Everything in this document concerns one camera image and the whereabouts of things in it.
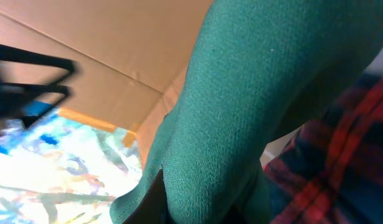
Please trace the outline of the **black metal frame background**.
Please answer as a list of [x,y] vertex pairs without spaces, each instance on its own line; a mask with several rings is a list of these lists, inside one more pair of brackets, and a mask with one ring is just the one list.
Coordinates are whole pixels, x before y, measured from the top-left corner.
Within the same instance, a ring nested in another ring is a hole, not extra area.
[[[0,72],[0,130],[4,129],[4,122],[9,119],[19,119],[25,128],[29,128],[55,106],[63,103],[71,96],[70,88],[63,86],[61,83],[73,77],[77,72],[75,62],[72,60],[38,54],[0,44],[0,62],[43,65],[65,70],[63,74],[43,84],[5,82]],[[62,97],[37,115],[26,115],[23,113],[25,106],[46,93],[59,93]]]

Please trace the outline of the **dark green garment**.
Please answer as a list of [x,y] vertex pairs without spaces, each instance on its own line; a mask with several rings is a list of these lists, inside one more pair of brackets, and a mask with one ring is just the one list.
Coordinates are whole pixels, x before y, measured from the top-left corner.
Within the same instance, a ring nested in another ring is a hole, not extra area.
[[265,146],[319,115],[382,47],[383,0],[215,1],[112,222],[269,222]]

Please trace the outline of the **red navy plaid shirt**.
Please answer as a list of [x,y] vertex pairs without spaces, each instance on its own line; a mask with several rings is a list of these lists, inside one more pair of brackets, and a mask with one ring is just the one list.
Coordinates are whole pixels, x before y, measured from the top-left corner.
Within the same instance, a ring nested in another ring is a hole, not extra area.
[[364,75],[263,170],[273,223],[383,223],[383,76]]

